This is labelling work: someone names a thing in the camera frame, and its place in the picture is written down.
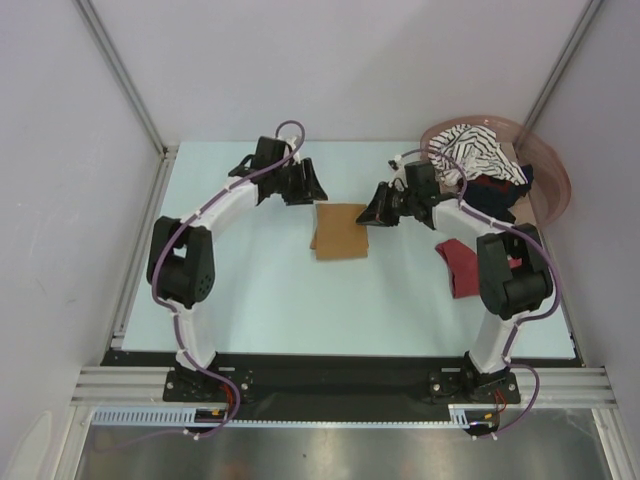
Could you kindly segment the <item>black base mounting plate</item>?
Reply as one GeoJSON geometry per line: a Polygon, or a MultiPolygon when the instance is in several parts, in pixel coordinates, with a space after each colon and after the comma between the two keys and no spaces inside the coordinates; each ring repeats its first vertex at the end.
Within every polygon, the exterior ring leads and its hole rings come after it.
{"type": "Polygon", "coordinates": [[[104,367],[164,367],[161,399],[196,410],[198,430],[235,421],[409,423],[446,421],[454,405],[516,406],[525,383],[514,370],[480,378],[462,357],[220,354],[208,374],[169,353],[108,351],[104,367]]]}

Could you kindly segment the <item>right aluminium corner post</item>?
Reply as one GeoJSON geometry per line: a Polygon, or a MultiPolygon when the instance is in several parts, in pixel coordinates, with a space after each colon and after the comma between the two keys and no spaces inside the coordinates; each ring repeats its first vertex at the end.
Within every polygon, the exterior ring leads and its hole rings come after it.
{"type": "Polygon", "coordinates": [[[539,122],[556,88],[568,71],[574,57],[606,4],[606,0],[589,0],[585,3],[584,8],[581,10],[577,21],[572,27],[553,67],[543,83],[536,100],[526,116],[524,122],[524,128],[526,130],[533,130],[539,122]]]}

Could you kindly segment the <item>red tank top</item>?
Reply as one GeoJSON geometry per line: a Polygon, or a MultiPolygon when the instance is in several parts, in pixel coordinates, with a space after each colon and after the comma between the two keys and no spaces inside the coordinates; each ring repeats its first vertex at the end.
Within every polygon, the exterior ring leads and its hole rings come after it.
{"type": "Polygon", "coordinates": [[[476,254],[456,239],[439,243],[435,250],[447,266],[453,298],[478,296],[479,276],[476,254]]]}

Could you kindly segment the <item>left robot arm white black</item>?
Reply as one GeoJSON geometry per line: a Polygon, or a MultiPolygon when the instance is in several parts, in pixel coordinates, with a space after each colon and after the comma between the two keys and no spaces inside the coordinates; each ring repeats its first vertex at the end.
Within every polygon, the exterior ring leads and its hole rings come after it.
{"type": "Polygon", "coordinates": [[[222,386],[229,403],[243,401],[242,388],[209,368],[216,347],[199,336],[196,309],[211,293],[215,279],[215,241],[241,215],[273,195],[287,206],[324,201],[309,157],[299,151],[304,135],[259,138],[255,151],[232,168],[218,192],[179,218],[162,216],[153,226],[147,281],[153,301],[170,315],[177,342],[176,372],[197,398],[214,397],[222,386]]]}

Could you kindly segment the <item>aluminium corner post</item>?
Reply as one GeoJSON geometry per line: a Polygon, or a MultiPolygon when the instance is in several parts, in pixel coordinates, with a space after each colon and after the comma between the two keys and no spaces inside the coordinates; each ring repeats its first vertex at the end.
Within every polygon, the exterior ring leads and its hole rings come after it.
{"type": "Polygon", "coordinates": [[[526,116],[524,122],[524,128],[526,130],[533,130],[539,122],[556,88],[568,71],[574,57],[606,4],[606,0],[589,0],[585,3],[584,8],[581,10],[577,21],[572,27],[553,67],[543,83],[536,100],[526,116]]]}
{"type": "Polygon", "coordinates": [[[103,57],[107,69],[114,77],[132,113],[139,122],[143,133],[156,153],[163,157],[167,152],[158,128],[153,121],[143,97],[120,55],[112,36],[108,32],[94,3],[89,0],[74,0],[80,17],[82,18],[99,53],[103,57]]]}

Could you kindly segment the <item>black white striped tank top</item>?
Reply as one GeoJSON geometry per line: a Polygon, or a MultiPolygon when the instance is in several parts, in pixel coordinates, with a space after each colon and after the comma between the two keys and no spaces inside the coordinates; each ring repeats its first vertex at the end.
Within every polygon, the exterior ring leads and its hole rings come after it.
{"type": "Polygon", "coordinates": [[[523,169],[507,157],[496,133],[485,126],[454,125],[432,137],[425,149],[439,181],[447,186],[462,179],[457,166],[468,181],[484,175],[517,186],[529,182],[523,169]]]}

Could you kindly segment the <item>mustard yellow tank top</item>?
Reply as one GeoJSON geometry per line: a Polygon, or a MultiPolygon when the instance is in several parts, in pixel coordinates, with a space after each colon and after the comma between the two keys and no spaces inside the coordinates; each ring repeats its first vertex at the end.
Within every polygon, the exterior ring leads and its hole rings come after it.
{"type": "Polygon", "coordinates": [[[310,249],[318,261],[362,259],[368,256],[368,232],[356,223],[365,204],[320,203],[310,249]]]}

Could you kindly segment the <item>pink translucent laundry basket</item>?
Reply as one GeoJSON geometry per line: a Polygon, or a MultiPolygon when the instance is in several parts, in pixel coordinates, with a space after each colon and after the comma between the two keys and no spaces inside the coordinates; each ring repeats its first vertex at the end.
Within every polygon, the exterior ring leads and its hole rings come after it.
{"type": "Polygon", "coordinates": [[[530,202],[537,224],[547,227],[566,210],[572,193],[571,182],[557,152],[523,125],[494,115],[470,115],[435,124],[422,135],[426,147],[432,137],[458,124],[481,125],[496,133],[499,142],[510,143],[520,164],[531,164],[534,182],[530,202]]]}

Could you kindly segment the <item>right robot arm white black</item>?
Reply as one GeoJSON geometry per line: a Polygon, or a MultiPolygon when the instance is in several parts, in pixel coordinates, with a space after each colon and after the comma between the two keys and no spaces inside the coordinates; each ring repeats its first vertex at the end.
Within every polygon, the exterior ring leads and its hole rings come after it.
{"type": "Polygon", "coordinates": [[[471,207],[461,193],[444,193],[428,161],[391,160],[394,175],[378,184],[356,222],[392,227],[412,217],[460,241],[476,255],[479,295],[485,312],[460,371],[429,383],[433,401],[487,403],[507,387],[514,365],[511,351],[523,324],[542,320],[542,303],[558,300],[557,272],[538,229],[513,225],[471,207]]]}

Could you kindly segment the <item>aluminium frame rail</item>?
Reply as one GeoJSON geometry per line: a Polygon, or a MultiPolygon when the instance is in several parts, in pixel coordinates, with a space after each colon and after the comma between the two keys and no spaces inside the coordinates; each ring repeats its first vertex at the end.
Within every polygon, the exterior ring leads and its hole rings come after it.
{"type": "Polygon", "coordinates": [[[72,405],[144,406],[163,402],[167,367],[84,367],[72,405]]]}

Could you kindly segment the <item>left aluminium corner post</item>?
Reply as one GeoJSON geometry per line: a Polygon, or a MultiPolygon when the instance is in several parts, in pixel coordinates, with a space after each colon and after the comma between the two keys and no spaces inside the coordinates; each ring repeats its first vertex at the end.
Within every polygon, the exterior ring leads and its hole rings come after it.
{"type": "Polygon", "coordinates": [[[99,53],[103,57],[107,69],[114,77],[132,113],[139,122],[143,133],[156,153],[163,157],[167,152],[158,128],[153,121],[143,97],[120,55],[112,36],[108,32],[94,3],[89,0],[74,0],[80,17],[82,18],[99,53]]]}

